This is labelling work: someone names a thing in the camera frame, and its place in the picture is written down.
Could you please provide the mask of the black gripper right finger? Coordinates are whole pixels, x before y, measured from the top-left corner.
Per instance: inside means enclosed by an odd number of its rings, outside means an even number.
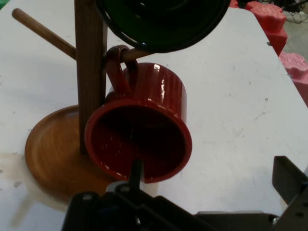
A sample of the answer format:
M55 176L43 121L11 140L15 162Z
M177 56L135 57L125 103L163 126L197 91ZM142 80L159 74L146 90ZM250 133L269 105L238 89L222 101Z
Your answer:
M273 231L308 229L308 177L286 156L274 157L272 185L287 204Z

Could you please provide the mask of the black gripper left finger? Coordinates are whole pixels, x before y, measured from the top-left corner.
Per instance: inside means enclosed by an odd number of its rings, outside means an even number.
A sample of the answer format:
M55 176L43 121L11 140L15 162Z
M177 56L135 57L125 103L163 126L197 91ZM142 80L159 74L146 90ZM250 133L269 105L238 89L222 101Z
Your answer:
M213 231L215 228L162 196L140 188L143 161L133 160L128 181L99 195L80 192L69 202L64 231Z

